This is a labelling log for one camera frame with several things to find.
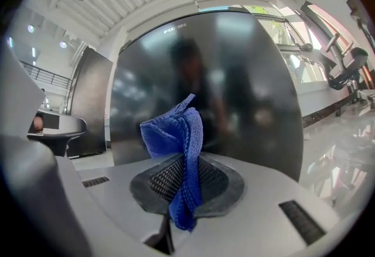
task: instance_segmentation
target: staircase railing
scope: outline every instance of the staircase railing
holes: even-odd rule
[[[30,77],[34,80],[38,80],[44,83],[62,87],[67,90],[71,86],[71,79],[69,78],[51,73],[46,70],[42,70],[41,68],[35,67],[23,61],[20,61],[20,63],[23,66],[23,68],[26,70],[26,72],[30,75]]]

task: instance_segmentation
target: blue microfiber towel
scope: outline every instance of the blue microfiber towel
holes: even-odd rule
[[[199,187],[198,157],[203,143],[202,119],[195,108],[186,109],[194,99],[190,94],[169,112],[141,124],[141,132],[152,158],[170,153],[183,153],[183,182],[169,205],[169,213],[182,230],[191,231],[195,208],[202,204]]]

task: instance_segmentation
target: dark glossy panel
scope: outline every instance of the dark glossy panel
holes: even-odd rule
[[[203,121],[203,151],[298,180],[303,137],[292,80],[267,32],[241,12],[175,20],[120,53],[111,97],[115,165],[149,158],[139,124],[191,92]]]

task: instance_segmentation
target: black vent grille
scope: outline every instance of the black vent grille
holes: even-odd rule
[[[284,202],[279,204],[279,206],[307,245],[314,243],[325,235],[323,229],[296,201]]]
[[[110,181],[107,177],[99,177],[99,178],[94,178],[86,181],[82,181],[82,184],[84,187],[90,187],[90,186],[95,186],[104,182]]]

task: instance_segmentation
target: white floor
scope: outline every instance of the white floor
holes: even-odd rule
[[[375,113],[369,106],[346,106],[304,129],[300,184],[344,218],[366,204],[375,179]],[[112,153],[73,159],[76,170],[114,165]]]
[[[114,166],[112,152],[109,150],[103,154],[89,157],[75,158],[71,160],[76,170],[91,170],[101,167]]]

